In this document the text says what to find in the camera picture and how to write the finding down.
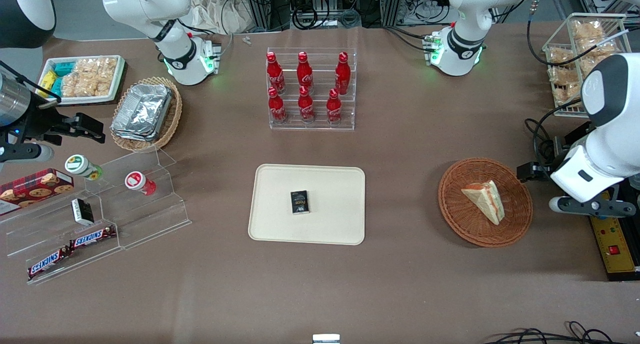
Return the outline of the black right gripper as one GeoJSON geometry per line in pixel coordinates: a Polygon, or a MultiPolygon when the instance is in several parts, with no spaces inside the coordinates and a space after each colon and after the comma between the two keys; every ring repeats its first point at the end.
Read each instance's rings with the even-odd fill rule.
{"type": "Polygon", "coordinates": [[[30,104],[21,123],[21,142],[45,141],[54,145],[61,145],[60,136],[87,138],[99,144],[106,141],[102,132],[103,123],[93,117],[76,113],[73,121],[70,117],[58,112],[56,104],[46,104],[41,108],[39,104],[30,104]]]}

